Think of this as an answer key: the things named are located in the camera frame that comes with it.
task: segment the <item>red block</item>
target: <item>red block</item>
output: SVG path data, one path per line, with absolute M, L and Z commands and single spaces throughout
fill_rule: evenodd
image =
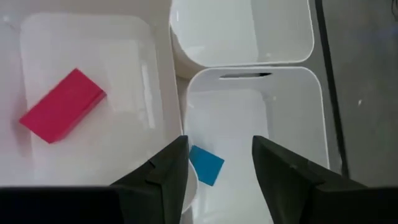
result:
M 19 122 L 48 143 L 63 139 L 106 93 L 74 69 Z

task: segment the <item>rectangular block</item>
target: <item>rectangular block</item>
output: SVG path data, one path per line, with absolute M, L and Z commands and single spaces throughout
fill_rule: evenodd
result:
M 63 139 L 106 93 L 74 69 L 19 122 L 48 143 Z
M 189 159 L 198 174 L 198 179 L 213 186 L 224 164 L 224 159 L 198 146 L 192 146 Z

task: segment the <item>bin handle slot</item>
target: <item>bin handle slot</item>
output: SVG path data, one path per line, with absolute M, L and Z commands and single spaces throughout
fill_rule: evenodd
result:
M 271 72 L 262 72 L 262 73 L 244 73 L 244 74 L 227 74 L 220 76 L 220 80 L 223 79 L 232 79 L 232 78 L 260 78 L 268 75 L 272 75 Z

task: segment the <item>container wall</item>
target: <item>container wall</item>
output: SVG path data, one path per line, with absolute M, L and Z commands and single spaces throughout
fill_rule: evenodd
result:
M 12 185 L 32 177 L 32 152 L 30 132 L 18 123 L 27 109 L 19 34 L 6 21 L 0 33 L 0 184 Z

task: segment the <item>white container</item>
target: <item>white container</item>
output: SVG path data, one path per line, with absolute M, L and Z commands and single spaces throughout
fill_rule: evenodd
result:
M 302 67 L 201 71 L 187 90 L 184 131 L 190 144 L 225 160 L 214 186 L 199 183 L 195 224 L 272 223 L 252 161 L 254 135 L 329 166 L 320 84 Z
M 183 77 L 198 66 L 302 62 L 314 46 L 308 0 L 173 0 L 170 23 Z
M 108 185 L 181 135 L 170 4 L 0 2 L 0 185 Z M 108 96 L 47 144 L 18 119 L 75 67 Z

